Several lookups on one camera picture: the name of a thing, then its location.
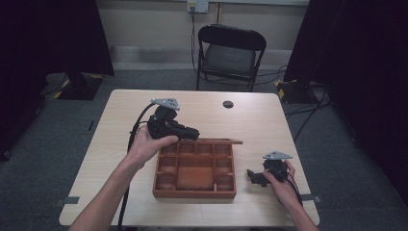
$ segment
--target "metal bracket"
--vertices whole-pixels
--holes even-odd
[[[267,160],[284,160],[284,159],[291,159],[293,156],[288,155],[279,151],[272,151],[267,155],[264,155],[263,158]]]
[[[180,111],[180,106],[178,105],[177,99],[175,98],[166,98],[166,99],[151,99],[152,103],[163,106],[165,108],[170,108],[173,110]]]

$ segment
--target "table top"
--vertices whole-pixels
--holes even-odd
[[[200,131],[200,138],[234,139],[237,195],[234,199],[155,198],[157,155],[133,179],[123,218],[125,226],[159,227],[267,227],[293,226],[291,217],[273,194],[270,185],[253,185],[247,169],[262,172],[263,155],[273,150],[293,155],[295,181],[301,194],[310,189],[298,158],[279,98],[272,93],[114,90],[96,128],[69,196],[77,204],[64,205],[62,225],[70,225],[95,197],[117,164],[126,155],[129,132],[152,98],[176,98],[179,123]],[[223,102],[232,101],[227,109]],[[152,107],[141,121],[147,121]],[[113,224],[117,224],[120,206]],[[304,201],[314,223],[319,215],[314,201]]]

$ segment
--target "white wall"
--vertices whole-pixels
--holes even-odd
[[[210,2],[208,13],[196,13],[195,33],[202,26],[217,22],[252,29],[267,40],[264,60],[288,61],[306,12],[305,0],[258,0],[263,4],[230,1]],[[266,4],[267,1],[288,1],[289,5]],[[191,58],[192,23],[186,1],[105,0],[97,3],[110,46],[133,46],[151,52],[179,49],[186,60]],[[282,54],[282,61],[270,60]]]

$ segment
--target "chair leg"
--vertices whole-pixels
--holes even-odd
[[[199,85],[200,85],[200,69],[197,69],[197,81],[195,83],[195,90],[199,90]]]
[[[252,90],[254,89],[254,85],[255,85],[255,80],[252,80],[251,82],[249,82],[249,92],[252,92]]]

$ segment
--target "forearm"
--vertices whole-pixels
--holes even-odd
[[[96,197],[75,219],[70,230],[108,230],[120,200],[137,171],[130,161],[123,159]]]
[[[287,208],[297,231],[319,230],[300,204],[289,205]]]

